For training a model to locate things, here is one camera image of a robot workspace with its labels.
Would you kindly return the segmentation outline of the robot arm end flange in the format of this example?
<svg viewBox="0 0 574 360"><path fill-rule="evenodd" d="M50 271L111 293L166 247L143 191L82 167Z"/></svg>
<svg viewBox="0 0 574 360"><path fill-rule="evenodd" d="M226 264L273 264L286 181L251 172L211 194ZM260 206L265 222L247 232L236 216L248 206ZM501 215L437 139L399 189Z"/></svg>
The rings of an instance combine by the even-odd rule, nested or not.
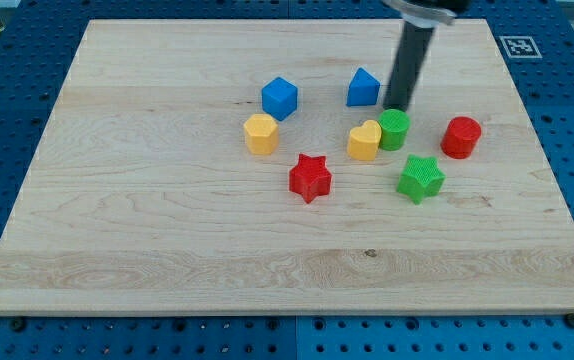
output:
<svg viewBox="0 0 574 360"><path fill-rule="evenodd" d="M381 3L414 26L431 28L438 24L451 25L468 9L471 0L381 0Z"/></svg>

